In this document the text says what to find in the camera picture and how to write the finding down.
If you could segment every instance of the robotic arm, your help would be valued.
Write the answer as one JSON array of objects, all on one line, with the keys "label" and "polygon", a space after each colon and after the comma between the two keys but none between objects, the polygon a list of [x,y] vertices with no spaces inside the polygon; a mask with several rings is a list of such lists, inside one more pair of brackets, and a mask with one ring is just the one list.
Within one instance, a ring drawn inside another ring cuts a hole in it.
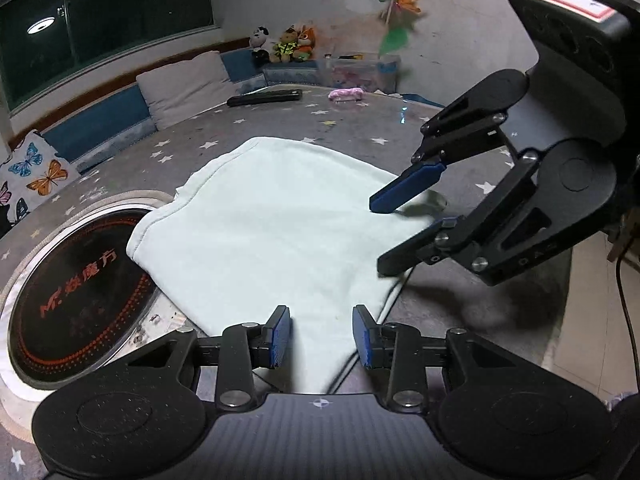
[{"label": "robotic arm", "polygon": [[[171,332],[53,392],[33,437],[51,480],[636,480],[640,400],[608,413],[592,394],[462,328],[424,337],[353,309],[374,394],[254,388],[279,366],[289,309],[222,336]],[[217,366],[212,400],[196,391]],[[447,395],[430,402],[425,367]]]},{"label": "robotic arm", "polygon": [[399,274],[453,258],[495,285],[617,221],[636,200],[640,6],[631,0],[509,0],[539,55],[491,74],[425,123],[412,165],[370,198],[389,213],[449,164],[505,145],[514,167],[466,218],[383,254]]}]

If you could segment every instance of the blue butterfly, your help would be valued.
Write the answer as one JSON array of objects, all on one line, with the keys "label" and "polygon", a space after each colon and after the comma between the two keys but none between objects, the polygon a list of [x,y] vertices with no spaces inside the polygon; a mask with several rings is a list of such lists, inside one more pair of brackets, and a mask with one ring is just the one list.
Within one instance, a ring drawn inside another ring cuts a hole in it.
[{"label": "blue butterfly", "polygon": [[15,205],[15,223],[18,223],[25,216],[29,214],[29,207],[23,198],[18,200],[18,203]]},{"label": "blue butterfly", "polygon": [[42,164],[42,155],[38,153],[38,149],[32,142],[27,148],[27,157],[23,162],[16,162],[9,167],[9,171],[20,176],[29,176],[31,174],[31,165],[39,166]]}]

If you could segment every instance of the orange butterfly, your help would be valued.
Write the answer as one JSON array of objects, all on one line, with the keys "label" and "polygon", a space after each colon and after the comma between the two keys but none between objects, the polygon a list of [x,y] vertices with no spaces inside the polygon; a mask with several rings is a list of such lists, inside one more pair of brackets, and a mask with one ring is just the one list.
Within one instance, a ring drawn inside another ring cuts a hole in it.
[{"label": "orange butterfly", "polygon": [[27,184],[29,189],[37,191],[40,196],[45,196],[51,193],[51,184],[55,184],[56,180],[66,180],[68,177],[68,171],[62,169],[62,165],[54,158],[49,163],[49,171],[45,174],[44,178],[38,178]]}]

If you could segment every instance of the pink object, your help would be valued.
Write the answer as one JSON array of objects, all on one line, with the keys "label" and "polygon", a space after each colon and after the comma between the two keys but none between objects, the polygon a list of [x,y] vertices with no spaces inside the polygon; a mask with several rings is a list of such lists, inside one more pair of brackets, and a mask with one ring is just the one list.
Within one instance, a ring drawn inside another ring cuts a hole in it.
[{"label": "pink object", "polygon": [[362,88],[338,88],[329,92],[331,101],[361,101],[364,90]]}]

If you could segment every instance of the teddy bear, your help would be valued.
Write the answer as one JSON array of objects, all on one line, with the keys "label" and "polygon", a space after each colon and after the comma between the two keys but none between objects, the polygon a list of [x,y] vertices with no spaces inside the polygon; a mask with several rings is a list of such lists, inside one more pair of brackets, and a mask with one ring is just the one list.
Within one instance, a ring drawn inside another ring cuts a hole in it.
[{"label": "teddy bear", "polygon": [[280,42],[273,47],[273,53],[269,56],[272,63],[288,63],[291,61],[291,54],[298,48],[298,33],[293,27],[289,27],[282,33]]},{"label": "teddy bear", "polygon": [[266,27],[258,27],[249,37],[249,47],[252,48],[251,58],[256,68],[269,62],[269,54],[273,52],[275,41],[269,36]]},{"label": "teddy bear", "polygon": [[298,36],[298,48],[293,52],[295,61],[307,61],[316,46],[316,32],[313,27],[304,27]]}]

